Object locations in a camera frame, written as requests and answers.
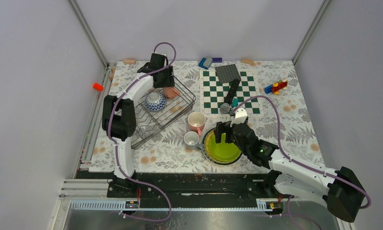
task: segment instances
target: red lego brick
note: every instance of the red lego brick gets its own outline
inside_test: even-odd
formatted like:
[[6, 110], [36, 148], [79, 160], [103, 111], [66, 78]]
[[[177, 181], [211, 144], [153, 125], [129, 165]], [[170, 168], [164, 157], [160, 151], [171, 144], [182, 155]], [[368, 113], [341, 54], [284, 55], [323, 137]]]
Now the red lego brick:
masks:
[[273, 86], [272, 86], [271, 91], [272, 91], [273, 93], [275, 93], [275, 92], [279, 91], [280, 89], [282, 89], [282, 88], [284, 88], [284, 87], [286, 87], [286, 86], [287, 86], [287, 81], [286, 81], [286, 82], [278, 82], [278, 86], [276, 86], [276, 87], [273, 87]]

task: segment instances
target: white wall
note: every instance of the white wall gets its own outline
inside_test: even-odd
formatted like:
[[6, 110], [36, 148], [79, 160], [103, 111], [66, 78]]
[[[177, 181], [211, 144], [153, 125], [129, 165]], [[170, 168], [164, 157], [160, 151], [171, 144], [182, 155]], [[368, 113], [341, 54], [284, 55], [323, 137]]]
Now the white wall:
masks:
[[102, 66], [66, 0], [0, 1], [0, 230], [43, 230]]
[[109, 61], [149, 60], [162, 41], [178, 60], [291, 60], [323, 0], [77, 2]]
[[383, 229], [383, 0], [332, 1], [296, 70], [327, 164], [372, 197], [356, 229]]

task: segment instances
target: pink object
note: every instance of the pink object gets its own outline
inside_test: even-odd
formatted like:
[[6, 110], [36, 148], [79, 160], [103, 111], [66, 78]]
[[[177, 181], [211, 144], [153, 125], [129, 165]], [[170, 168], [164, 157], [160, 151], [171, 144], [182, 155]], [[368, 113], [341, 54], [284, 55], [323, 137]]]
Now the pink object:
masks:
[[202, 136], [202, 131], [205, 125], [205, 117], [200, 112], [193, 112], [187, 117], [187, 126], [190, 131], [196, 132], [199, 137]]
[[180, 92], [176, 87], [165, 87], [163, 88], [163, 95], [165, 95], [166, 98], [173, 99], [177, 96], [180, 96]]

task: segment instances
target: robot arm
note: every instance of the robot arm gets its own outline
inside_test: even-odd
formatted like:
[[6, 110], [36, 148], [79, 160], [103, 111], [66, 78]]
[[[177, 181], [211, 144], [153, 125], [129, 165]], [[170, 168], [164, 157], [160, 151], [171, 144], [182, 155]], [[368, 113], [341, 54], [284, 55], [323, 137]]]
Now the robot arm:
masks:
[[[287, 159], [277, 145], [258, 139], [247, 125], [245, 109], [238, 109], [231, 122], [218, 122], [214, 132], [216, 142], [221, 141], [221, 134], [226, 133], [226, 143], [234, 143], [247, 158], [257, 166], [270, 169], [264, 180], [265, 187], [281, 194], [296, 195], [317, 202], [336, 217], [353, 222], [361, 207], [364, 195], [355, 188], [326, 176], [326, 173], [343, 178], [363, 189], [354, 172], [342, 167], [339, 171], [294, 159], [307, 167]], [[309, 168], [325, 172], [316, 173]]]
[[[132, 135], [136, 128], [135, 107], [139, 104], [142, 96], [152, 87], [156, 89], [175, 85], [172, 66], [155, 74], [146, 75], [163, 68], [167, 63], [168, 59], [166, 56], [153, 53], [151, 61], [141, 67], [131, 84], [123, 92], [119, 93], [119, 95], [125, 93], [125, 96], [118, 102], [118, 106], [115, 109], [115, 112], [121, 109], [121, 115], [114, 114], [113, 116], [111, 136], [119, 143], [118, 159], [121, 163], [121, 168], [130, 177], [135, 172], [131, 150]], [[112, 95], [107, 95], [104, 98], [101, 126], [105, 131], [107, 131], [110, 115], [117, 99], [117, 96]], [[120, 170], [118, 170], [117, 161], [115, 161], [114, 174], [118, 178], [125, 178]]]

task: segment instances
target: green plate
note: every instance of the green plate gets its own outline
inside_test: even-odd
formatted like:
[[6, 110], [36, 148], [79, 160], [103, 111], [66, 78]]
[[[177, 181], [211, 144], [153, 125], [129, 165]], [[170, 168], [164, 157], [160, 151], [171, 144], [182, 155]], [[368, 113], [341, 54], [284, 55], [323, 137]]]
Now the green plate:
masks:
[[219, 165], [230, 165], [241, 157], [241, 151], [233, 143], [225, 142], [225, 133], [221, 136], [221, 142], [215, 142], [215, 128], [210, 129], [203, 137], [204, 155], [211, 162]]

